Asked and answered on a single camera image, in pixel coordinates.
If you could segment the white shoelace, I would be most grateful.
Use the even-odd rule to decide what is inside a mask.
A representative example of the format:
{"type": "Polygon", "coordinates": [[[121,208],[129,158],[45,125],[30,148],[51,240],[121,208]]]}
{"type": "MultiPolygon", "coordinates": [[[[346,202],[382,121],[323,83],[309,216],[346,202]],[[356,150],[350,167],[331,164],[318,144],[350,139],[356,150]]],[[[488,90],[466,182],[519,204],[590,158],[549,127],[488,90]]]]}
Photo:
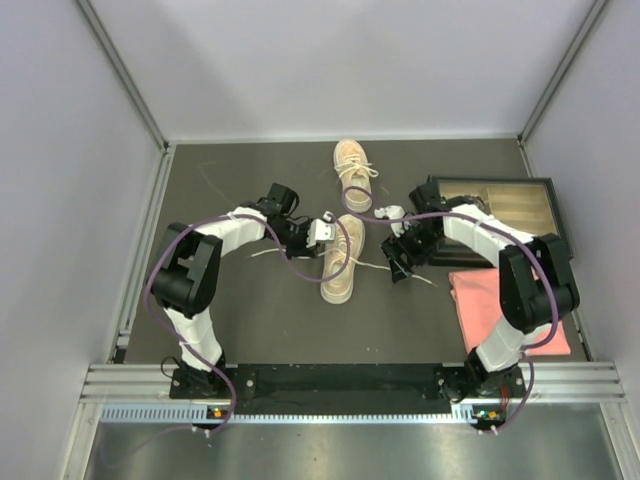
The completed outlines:
{"type": "MultiPolygon", "coordinates": [[[[281,249],[275,248],[275,247],[274,248],[269,248],[269,249],[264,249],[264,250],[261,250],[261,251],[257,251],[257,252],[251,253],[246,258],[247,259],[252,259],[252,258],[257,258],[259,256],[266,255],[266,254],[280,253],[280,250],[281,249]]],[[[301,256],[301,257],[296,257],[296,258],[299,259],[299,260],[319,259],[319,258],[322,258],[322,257],[326,256],[328,253],[333,252],[334,250],[336,250],[336,249],[329,249],[328,252],[322,251],[321,253],[317,254],[315,257],[301,256]]],[[[367,267],[367,268],[372,268],[372,269],[376,269],[376,270],[384,270],[384,271],[391,272],[391,268],[389,266],[372,264],[372,263],[364,262],[364,261],[361,261],[361,260],[350,260],[350,262],[354,263],[355,265],[362,266],[362,267],[367,267]]],[[[413,279],[413,280],[419,280],[421,282],[424,282],[424,283],[426,283],[426,284],[428,284],[430,286],[436,287],[436,288],[438,287],[438,285],[435,282],[433,282],[432,280],[429,280],[429,279],[427,279],[427,278],[425,278],[423,276],[417,275],[417,274],[412,274],[412,276],[410,278],[413,279]]]]}

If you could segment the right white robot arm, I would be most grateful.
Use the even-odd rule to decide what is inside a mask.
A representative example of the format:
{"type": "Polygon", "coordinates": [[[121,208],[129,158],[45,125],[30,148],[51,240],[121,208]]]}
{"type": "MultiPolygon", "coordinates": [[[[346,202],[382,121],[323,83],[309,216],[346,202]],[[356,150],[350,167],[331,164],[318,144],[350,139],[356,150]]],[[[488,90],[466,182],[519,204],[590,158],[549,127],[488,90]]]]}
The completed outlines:
{"type": "Polygon", "coordinates": [[[453,240],[488,261],[498,273],[500,317],[473,347],[461,372],[445,375],[442,394],[453,402],[497,390],[524,353],[548,344],[562,316],[579,304],[579,293],[565,242],[554,233],[535,236],[491,215],[478,196],[440,196],[434,182],[414,189],[415,210],[398,205],[377,208],[392,233],[382,243],[393,281],[413,276],[437,245],[453,240]]]}

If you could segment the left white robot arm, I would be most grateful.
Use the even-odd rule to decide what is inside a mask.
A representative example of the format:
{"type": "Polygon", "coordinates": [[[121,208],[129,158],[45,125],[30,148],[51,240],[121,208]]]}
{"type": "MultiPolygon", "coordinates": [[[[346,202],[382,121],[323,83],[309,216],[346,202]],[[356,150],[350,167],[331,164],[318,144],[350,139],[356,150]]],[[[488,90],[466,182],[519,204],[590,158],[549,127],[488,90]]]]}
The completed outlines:
{"type": "Polygon", "coordinates": [[[223,256],[263,239],[278,242],[287,258],[316,255],[318,247],[309,239],[314,220],[294,215],[299,204],[294,190],[274,183],[255,202],[208,222],[174,222],[165,231],[146,294],[178,335],[181,358],[173,381],[180,387],[194,387],[209,397],[226,387],[224,351],[209,312],[223,256]]]}

